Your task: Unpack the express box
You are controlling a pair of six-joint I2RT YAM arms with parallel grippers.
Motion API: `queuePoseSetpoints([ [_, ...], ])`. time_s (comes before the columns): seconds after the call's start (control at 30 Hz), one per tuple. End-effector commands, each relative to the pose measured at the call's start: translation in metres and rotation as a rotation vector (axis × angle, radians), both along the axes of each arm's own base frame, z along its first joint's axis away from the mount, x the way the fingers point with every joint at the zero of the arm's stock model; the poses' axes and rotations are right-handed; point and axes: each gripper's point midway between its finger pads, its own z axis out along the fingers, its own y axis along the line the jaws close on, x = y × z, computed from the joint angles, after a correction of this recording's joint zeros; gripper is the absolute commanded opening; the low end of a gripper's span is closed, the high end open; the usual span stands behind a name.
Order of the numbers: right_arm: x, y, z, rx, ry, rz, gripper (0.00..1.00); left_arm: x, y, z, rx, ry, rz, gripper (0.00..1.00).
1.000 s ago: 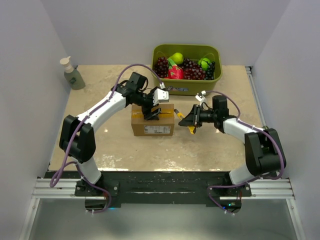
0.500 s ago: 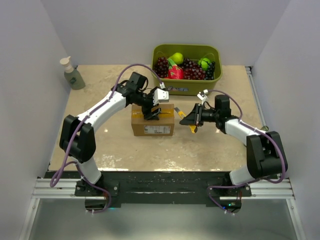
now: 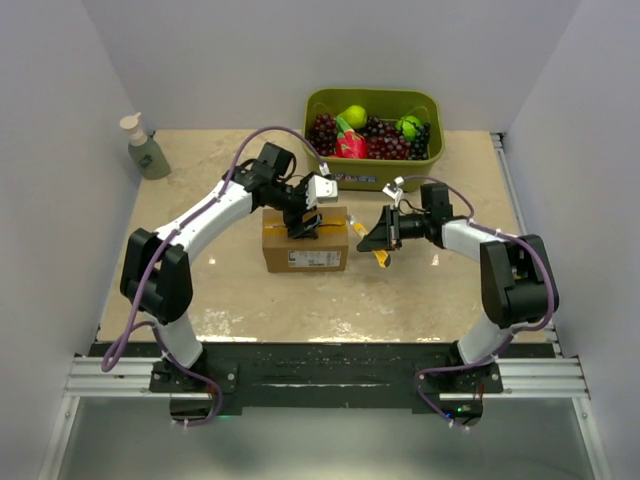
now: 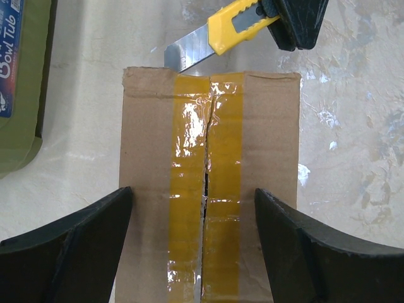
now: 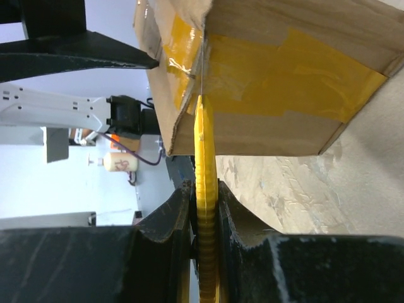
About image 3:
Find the yellow utility knife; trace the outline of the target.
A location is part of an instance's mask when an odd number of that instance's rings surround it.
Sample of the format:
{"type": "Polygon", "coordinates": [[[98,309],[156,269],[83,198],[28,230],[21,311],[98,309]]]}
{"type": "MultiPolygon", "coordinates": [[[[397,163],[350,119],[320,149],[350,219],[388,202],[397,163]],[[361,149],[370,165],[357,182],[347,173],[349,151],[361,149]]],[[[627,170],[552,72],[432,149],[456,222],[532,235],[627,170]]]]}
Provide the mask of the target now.
{"type": "MultiPolygon", "coordinates": [[[[348,223],[350,224],[350,226],[354,230],[354,232],[361,239],[363,239],[369,233],[367,228],[362,223],[360,223],[353,214],[348,213],[346,218],[347,218],[348,223]]],[[[375,256],[376,261],[377,261],[377,263],[378,263],[380,268],[386,269],[386,268],[388,268],[390,266],[391,257],[385,250],[373,250],[372,254],[375,256]]]]}

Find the brown cardboard express box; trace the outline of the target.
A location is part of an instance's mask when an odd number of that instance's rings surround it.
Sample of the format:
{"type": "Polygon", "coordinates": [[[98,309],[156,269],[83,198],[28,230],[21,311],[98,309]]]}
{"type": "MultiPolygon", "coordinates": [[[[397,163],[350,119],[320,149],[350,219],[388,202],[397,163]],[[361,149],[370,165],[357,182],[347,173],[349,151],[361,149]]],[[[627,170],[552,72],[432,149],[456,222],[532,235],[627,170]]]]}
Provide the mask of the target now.
{"type": "Polygon", "coordinates": [[[346,207],[322,207],[316,239],[287,236],[283,214],[262,213],[262,252],[269,273],[342,272],[346,269],[349,238],[346,207]]]}

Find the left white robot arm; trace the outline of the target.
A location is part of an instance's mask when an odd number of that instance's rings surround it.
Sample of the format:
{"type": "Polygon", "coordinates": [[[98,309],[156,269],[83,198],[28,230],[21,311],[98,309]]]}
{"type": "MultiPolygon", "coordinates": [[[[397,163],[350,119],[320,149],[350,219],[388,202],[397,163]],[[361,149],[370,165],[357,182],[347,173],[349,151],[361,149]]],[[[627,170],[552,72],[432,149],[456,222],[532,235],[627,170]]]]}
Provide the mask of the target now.
{"type": "Polygon", "coordinates": [[[281,212],[289,237],[314,238],[322,216],[317,208],[338,198],[328,167],[290,184],[295,155],[266,143],[255,159],[234,162],[202,200],[174,221],[154,230],[135,230],[129,237],[120,292],[133,315],[150,318],[166,354],[176,362],[173,382],[185,392],[200,390],[207,368],[199,358],[187,310],[193,298],[191,265],[205,247],[235,222],[262,207],[281,212]]]}

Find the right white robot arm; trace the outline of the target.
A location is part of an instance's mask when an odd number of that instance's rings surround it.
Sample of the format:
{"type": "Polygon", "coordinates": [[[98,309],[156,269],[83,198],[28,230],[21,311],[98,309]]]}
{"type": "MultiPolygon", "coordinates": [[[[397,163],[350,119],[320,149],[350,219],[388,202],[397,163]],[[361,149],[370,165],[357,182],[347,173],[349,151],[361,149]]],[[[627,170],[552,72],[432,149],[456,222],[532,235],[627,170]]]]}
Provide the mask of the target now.
{"type": "Polygon", "coordinates": [[[559,293],[546,248],[537,235],[514,236],[492,230],[467,216],[456,215],[449,195],[458,191],[442,182],[420,187],[421,206],[403,213],[403,179],[384,188],[393,199],[377,224],[357,245],[360,252],[396,251],[405,240],[425,239],[434,246],[478,263],[482,313],[453,348],[445,366],[423,375],[445,374],[448,386],[469,392],[481,380],[479,367],[492,363],[521,332],[544,328],[559,306],[559,293]]]}

